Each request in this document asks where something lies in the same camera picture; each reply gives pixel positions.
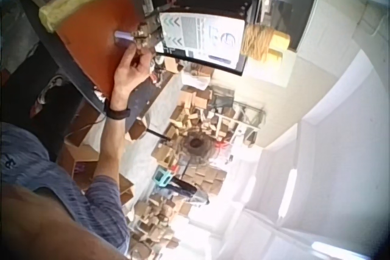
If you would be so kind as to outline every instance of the fingers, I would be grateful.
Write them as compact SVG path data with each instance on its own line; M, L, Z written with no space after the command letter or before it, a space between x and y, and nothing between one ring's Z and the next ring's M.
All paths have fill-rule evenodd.
M134 43L131 43L129 47L127 47L125 53L123 54L122 60L119 66L129 66L131 61L134 58L134 55L137 51L137 47Z
M142 69L145 72L146 71L149 72L152 58L153 58L153 54L151 51L144 51L140 58L140 64L138 65L138 67L140 67L140 69Z

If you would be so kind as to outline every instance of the sticker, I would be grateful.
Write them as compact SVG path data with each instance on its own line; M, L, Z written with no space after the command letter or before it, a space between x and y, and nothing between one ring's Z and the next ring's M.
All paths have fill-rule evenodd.
M161 13L164 42L186 55L236 68L245 21L198 13Z
M141 0L141 2L145 15L150 14L154 10L152 0Z

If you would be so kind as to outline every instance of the black wristwatch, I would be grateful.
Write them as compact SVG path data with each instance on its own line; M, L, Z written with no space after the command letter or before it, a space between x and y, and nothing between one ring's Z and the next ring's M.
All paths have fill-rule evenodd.
M123 111L114 111L110 108L110 101L106 99L104 101L104 111L107 117L113 120L122 120L130 116L130 109L127 108Z

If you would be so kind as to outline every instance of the orange panel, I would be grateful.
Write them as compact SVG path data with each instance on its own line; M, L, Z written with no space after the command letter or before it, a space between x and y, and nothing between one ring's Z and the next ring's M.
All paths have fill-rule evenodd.
M142 17L132 0L96 0L71 15L57 30L77 64L107 97L125 50L115 45L114 31L134 31Z

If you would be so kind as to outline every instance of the fluorescent light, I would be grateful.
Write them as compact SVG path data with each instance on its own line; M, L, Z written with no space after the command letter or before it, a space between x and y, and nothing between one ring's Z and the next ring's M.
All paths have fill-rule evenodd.
M292 169L288 174L285 193L283 195L282 203L280 204L279 207L279 212L278 212L279 217L285 217L287 214L288 208L291 203L291 199L293 197L296 181L297 181L297 169Z
M314 250L321 252L323 254L329 255L333 258L342 259L342 260L368 260L370 259L367 256L359 255L357 253L334 247L328 244L324 244L321 242L314 242L311 245L311 248Z

